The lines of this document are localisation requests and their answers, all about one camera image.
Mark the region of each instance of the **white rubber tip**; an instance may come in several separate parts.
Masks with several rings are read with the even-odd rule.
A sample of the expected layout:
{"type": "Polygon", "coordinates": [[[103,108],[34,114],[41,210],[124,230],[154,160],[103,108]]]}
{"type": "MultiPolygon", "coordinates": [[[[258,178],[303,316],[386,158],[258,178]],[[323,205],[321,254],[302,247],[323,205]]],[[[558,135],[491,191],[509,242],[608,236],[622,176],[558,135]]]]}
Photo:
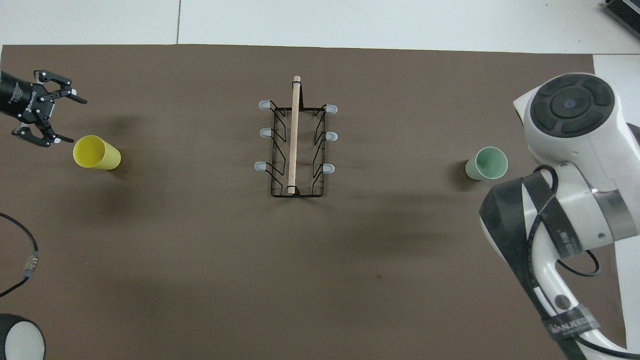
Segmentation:
{"type": "Polygon", "coordinates": [[[263,138],[270,138],[271,137],[271,128],[270,127],[265,127],[264,129],[260,129],[260,136],[262,136],[263,138]]]}
{"type": "Polygon", "coordinates": [[[331,105],[331,104],[326,105],[327,114],[335,114],[337,112],[338,112],[338,107],[336,105],[331,105]]]}
{"type": "Polygon", "coordinates": [[[322,172],[325,174],[331,174],[335,171],[335,167],[331,164],[322,164],[322,172]]]}
{"type": "Polygon", "coordinates": [[[258,108],[260,110],[269,110],[269,109],[271,109],[271,101],[262,100],[261,102],[258,102],[258,108]]]}
{"type": "Polygon", "coordinates": [[[267,170],[267,162],[266,161],[258,161],[253,164],[253,168],[258,171],[266,171],[267,170]]]}
{"type": "Polygon", "coordinates": [[[333,131],[327,131],[325,136],[326,136],[326,141],[328,142],[334,142],[338,140],[338,134],[334,133],[333,131]]]}

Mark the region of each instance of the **cup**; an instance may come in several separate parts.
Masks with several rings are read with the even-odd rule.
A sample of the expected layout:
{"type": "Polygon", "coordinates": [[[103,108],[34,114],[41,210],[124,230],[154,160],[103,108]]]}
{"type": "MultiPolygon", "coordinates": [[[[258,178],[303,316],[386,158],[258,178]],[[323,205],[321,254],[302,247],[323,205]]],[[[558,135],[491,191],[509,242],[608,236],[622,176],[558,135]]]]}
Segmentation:
{"type": "Polygon", "coordinates": [[[467,161],[465,171],[473,180],[499,179],[508,167],[506,155],[497,147],[488,146],[467,161]]]}
{"type": "Polygon", "coordinates": [[[120,164],[118,149],[95,135],[87,135],[76,142],[74,160],[84,168],[112,170],[120,164]]]}

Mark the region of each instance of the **green cup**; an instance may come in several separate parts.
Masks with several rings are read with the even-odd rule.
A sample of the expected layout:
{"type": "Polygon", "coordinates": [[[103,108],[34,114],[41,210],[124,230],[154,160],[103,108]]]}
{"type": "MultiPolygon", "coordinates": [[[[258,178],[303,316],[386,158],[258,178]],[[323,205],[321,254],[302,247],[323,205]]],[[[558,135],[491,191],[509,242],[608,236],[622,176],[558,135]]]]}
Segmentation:
{"type": "Polygon", "coordinates": [[[499,179],[508,167],[507,156],[497,147],[488,146],[467,161],[465,171],[473,180],[499,179]]]}

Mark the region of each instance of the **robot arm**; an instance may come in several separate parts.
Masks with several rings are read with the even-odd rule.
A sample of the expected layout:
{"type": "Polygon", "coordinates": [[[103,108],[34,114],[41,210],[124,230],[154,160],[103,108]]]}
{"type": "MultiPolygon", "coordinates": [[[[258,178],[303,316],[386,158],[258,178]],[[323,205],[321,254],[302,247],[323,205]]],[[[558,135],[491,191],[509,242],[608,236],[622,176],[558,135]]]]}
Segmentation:
{"type": "Polygon", "coordinates": [[[638,234],[640,147],[603,80],[566,74],[515,101],[529,150],[544,164],[494,186],[480,217],[569,360],[640,359],[605,338],[556,261],[638,234]]]}
{"type": "Polygon", "coordinates": [[[77,96],[71,87],[71,80],[47,70],[34,72],[36,83],[29,83],[7,73],[0,72],[0,112],[21,121],[20,126],[12,134],[42,147],[49,147],[52,143],[73,142],[56,132],[51,127],[49,119],[55,106],[54,100],[68,97],[75,102],[86,104],[86,100],[77,96]],[[48,92],[44,83],[53,81],[60,86],[58,91],[48,92]],[[34,124],[41,132],[39,138],[31,132],[30,124],[34,124]]]}

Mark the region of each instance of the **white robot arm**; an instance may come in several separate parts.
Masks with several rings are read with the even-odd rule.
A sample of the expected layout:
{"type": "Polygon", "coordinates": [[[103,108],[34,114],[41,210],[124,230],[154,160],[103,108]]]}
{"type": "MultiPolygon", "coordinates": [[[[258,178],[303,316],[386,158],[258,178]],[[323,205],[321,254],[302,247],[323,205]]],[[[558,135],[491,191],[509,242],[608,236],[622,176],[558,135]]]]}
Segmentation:
{"type": "Polygon", "coordinates": [[[542,166],[494,186],[481,225],[569,360],[640,359],[597,329],[556,261],[638,234],[640,129],[604,80],[565,74],[514,102],[542,166]]]}

